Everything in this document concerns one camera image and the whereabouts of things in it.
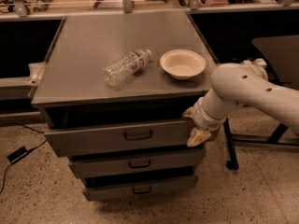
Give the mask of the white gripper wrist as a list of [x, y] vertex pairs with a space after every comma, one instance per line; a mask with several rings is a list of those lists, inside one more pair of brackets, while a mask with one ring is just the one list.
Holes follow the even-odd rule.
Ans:
[[225, 122], [225, 118], [214, 119], [203, 108], [203, 97], [187, 108], [181, 115], [184, 119], [192, 119], [195, 126], [187, 140], [188, 147], [196, 147], [211, 137], [211, 132], [216, 131]]

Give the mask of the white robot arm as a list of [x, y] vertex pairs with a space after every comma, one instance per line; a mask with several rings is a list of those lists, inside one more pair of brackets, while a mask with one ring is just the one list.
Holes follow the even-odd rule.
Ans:
[[275, 85], [265, 75], [262, 67], [253, 64], [219, 65], [210, 76], [210, 90], [182, 114], [194, 123], [187, 146], [204, 143], [243, 105], [259, 109], [299, 133], [299, 91]]

